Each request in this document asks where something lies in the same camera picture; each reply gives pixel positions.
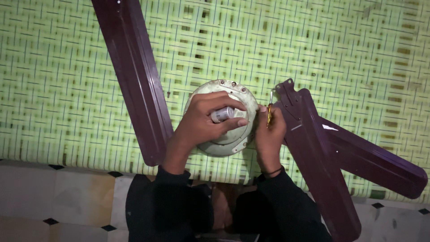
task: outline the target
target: black sleeve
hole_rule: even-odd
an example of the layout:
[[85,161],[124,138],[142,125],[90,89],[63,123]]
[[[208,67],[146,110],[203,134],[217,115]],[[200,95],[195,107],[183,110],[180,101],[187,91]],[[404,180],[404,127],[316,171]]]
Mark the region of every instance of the black sleeve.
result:
[[129,241],[197,241],[195,232],[211,229],[210,200],[187,185],[189,177],[187,171],[173,175],[161,166],[153,182],[145,184],[146,177],[136,175],[126,201]]
[[270,179],[259,176],[257,191],[270,204],[282,241],[332,241],[315,202],[286,172]]

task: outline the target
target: bracelet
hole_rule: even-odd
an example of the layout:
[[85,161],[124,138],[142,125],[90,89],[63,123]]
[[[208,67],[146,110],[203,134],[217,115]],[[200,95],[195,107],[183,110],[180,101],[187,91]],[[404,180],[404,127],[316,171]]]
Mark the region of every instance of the bracelet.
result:
[[267,172],[264,172],[264,171],[261,171],[261,173],[263,173],[263,174],[265,174],[265,175],[271,175],[271,174],[274,174],[274,173],[276,173],[276,172],[278,172],[278,171],[282,171],[282,170],[284,170],[284,171],[285,171],[285,168],[284,168],[283,166],[281,166],[281,168],[279,168],[278,170],[273,171],[273,172],[270,172],[270,173],[267,173]]

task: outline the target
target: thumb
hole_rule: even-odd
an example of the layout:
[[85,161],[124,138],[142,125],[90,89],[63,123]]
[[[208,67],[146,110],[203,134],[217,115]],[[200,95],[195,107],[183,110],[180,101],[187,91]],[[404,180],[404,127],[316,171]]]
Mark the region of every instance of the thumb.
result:
[[258,105],[258,107],[258,129],[266,128],[269,112],[266,106]]
[[230,119],[227,119],[226,121],[218,124],[218,126],[221,129],[220,130],[221,133],[225,133],[227,131],[237,129],[237,128],[245,126],[247,124],[248,124],[248,121],[244,118],[230,118]]

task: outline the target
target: white sticker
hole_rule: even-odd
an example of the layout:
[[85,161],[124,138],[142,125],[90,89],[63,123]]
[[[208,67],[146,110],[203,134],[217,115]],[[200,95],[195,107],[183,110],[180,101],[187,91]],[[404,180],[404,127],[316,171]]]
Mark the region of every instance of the white sticker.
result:
[[327,125],[322,125],[322,127],[325,128],[325,129],[327,129],[327,130],[336,130],[336,131],[339,131],[339,130],[337,130],[335,128],[332,128],[332,127],[329,127]]

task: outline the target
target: screwdriver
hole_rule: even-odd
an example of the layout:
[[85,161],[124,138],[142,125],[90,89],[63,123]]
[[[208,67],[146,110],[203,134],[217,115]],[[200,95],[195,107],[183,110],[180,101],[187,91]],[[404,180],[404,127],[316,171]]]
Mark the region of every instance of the screwdriver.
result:
[[273,91],[270,92],[270,101],[269,101],[269,105],[267,106],[267,110],[269,112],[269,114],[267,115],[267,127],[269,127],[270,120],[272,119],[272,114],[270,113],[270,110],[273,105],[272,99],[273,99]]

